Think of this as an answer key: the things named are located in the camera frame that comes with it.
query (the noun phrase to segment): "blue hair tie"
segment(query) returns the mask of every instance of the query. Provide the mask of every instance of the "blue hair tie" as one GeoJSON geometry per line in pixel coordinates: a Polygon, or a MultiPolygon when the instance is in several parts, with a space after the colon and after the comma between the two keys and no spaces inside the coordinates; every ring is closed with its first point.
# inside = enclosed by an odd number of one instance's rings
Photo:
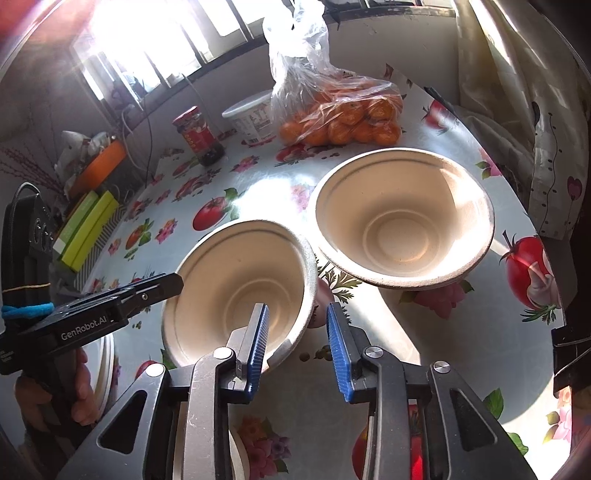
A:
{"type": "Polygon", "coordinates": [[[2,318],[4,320],[33,319],[44,317],[53,312],[53,303],[43,303],[41,305],[29,305],[27,307],[11,307],[2,305],[2,318]]]}

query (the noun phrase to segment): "human hand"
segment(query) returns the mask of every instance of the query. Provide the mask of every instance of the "human hand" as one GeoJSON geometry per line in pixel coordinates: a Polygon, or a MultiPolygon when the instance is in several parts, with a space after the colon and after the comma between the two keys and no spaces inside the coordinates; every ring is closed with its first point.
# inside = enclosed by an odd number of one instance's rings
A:
{"type": "MultiPolygon", "coordinates": [[[[95,395],[90,386],[90,371],[85,365],[87,361],[86,352],[82,348],[77,349],[77,369],[74,382],[78,400],[72,406],[72,419],[82,426],[96,422],[99,417],[95,395]]],[[[26,421],[41,432],[48,432],[39,405],[49,403],[51,394],[43,390],[32,378],[21,375],[17,378],[14,395],[26,421]]]]}

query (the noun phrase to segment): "white fabric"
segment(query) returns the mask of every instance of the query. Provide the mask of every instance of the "white fabric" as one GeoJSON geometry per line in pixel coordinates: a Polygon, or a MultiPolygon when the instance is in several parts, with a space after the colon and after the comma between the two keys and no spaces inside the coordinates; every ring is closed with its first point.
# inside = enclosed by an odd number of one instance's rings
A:
{"type": "Polygon", "coordinates": [[[569,238],[587,183],[589,82],[526,0],[454,4],[463,107],[457,114],[517,178],[538,233],[569,238]]]}

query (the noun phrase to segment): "glass jar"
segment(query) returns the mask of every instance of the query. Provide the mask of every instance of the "glass jar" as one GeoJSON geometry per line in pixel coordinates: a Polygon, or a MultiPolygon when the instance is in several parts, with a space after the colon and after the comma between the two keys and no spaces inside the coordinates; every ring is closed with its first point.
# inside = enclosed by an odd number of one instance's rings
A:
{"type": "Polygon", "coordinates": [[[173,120],[173,125],[195,152],[201,165],[208,167],[224,156],[223,145],[211,133],[199,107],[191,107],[179,115],[173,120]]]}

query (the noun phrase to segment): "bag of oranges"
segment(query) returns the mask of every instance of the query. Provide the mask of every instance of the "bag of oranges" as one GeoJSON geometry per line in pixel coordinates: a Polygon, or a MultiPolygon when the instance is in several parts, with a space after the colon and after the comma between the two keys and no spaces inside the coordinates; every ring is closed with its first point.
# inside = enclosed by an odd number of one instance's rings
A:
{"type": "Polygon", "coordinates": [[[296,0],[293,16],[276,4],[263,21],[275,87],[271,118],[287,145],[375,143],[400,138],[396,85],[335,68],[319,0],[296,0]]]}

